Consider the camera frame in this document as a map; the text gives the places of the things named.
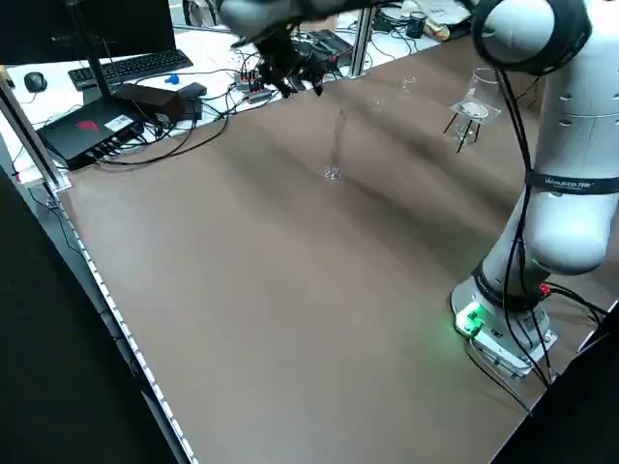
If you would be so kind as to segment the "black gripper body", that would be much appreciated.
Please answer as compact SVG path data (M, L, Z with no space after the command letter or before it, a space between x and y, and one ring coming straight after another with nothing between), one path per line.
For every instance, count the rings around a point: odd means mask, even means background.
M265 33L254 45L271 73L293 73L303 63L287 27Z

